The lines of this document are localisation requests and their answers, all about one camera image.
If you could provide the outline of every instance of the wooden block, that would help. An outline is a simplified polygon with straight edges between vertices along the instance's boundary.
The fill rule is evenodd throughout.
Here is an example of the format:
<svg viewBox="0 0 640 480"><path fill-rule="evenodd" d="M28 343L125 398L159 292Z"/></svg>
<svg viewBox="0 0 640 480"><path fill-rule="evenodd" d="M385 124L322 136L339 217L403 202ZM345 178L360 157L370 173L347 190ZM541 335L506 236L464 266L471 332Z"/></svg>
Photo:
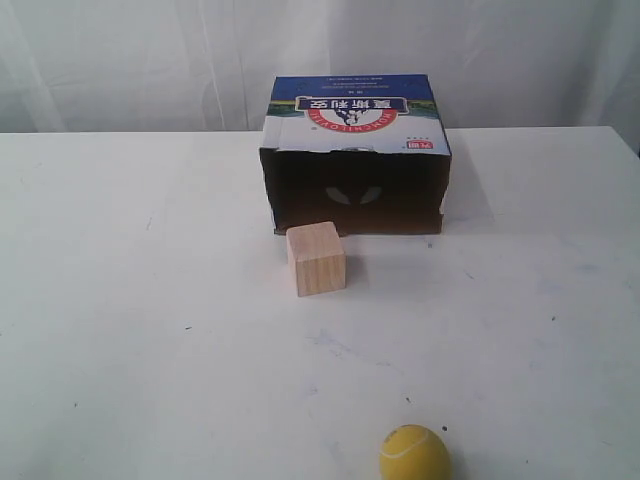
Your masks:
<svg viewBox="0 0 640 480"><path fill-rule="evenodd" d="M333 222L288 229L287 254L299 297L345 287L347 260Z"/></svg>

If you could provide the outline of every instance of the printed logo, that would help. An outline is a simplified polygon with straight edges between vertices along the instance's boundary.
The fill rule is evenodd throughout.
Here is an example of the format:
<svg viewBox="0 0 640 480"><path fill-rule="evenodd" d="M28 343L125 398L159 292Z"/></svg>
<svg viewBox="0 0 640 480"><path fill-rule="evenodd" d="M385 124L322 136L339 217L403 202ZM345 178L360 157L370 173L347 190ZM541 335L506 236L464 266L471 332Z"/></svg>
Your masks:
<svg viewBox="0 0 640 480"><path fill-rule="evenodd" d="M407 148L430 150L433 148L433 142L428 140L409 140L407 141Z"/></svg>
<svg viewBox="0 0 640 480"><path fill-rule="evenodd" d="M297 97L296 110L306 111L317 125L345 133L366 133L391 125L399 113L408 113L401 97Z"/></svg>

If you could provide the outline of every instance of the cardboard box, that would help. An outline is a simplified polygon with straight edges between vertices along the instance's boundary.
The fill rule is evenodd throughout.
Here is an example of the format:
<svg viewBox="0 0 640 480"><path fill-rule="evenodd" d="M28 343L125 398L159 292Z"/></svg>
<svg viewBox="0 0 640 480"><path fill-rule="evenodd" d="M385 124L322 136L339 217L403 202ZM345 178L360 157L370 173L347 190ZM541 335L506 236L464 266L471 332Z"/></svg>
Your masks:
<svg viewBox="0 0 640 480"><path fill-rule="evenodd" d="M278 77L260 147L276 233L439 233L451 152L426 75Z"/></svg>

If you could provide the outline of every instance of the yellow ball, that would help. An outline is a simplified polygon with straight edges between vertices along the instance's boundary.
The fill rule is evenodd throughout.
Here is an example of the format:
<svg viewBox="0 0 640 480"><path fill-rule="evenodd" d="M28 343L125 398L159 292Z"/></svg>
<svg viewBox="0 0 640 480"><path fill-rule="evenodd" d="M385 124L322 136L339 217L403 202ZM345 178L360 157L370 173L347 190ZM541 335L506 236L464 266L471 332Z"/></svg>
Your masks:
<svg viewBox="0 0 640 480"><path fill-rule="evenodd" d="M380 449L383 480L449 480L451 458L442 440L420 425L403 425Z"/></svg>

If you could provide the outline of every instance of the white curtain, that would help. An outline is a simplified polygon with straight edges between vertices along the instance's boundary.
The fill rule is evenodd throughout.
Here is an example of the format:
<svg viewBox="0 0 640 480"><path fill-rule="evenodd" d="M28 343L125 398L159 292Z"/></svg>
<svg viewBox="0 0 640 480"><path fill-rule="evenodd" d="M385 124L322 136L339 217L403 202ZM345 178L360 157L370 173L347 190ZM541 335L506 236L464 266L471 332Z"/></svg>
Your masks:
<svg viewBox="0 0 640 480"><path fill-rule="evenodd" d="M640 0L0 0L0 131L260 129L275 75L424 72L448 127L640 144Z"/></svg>

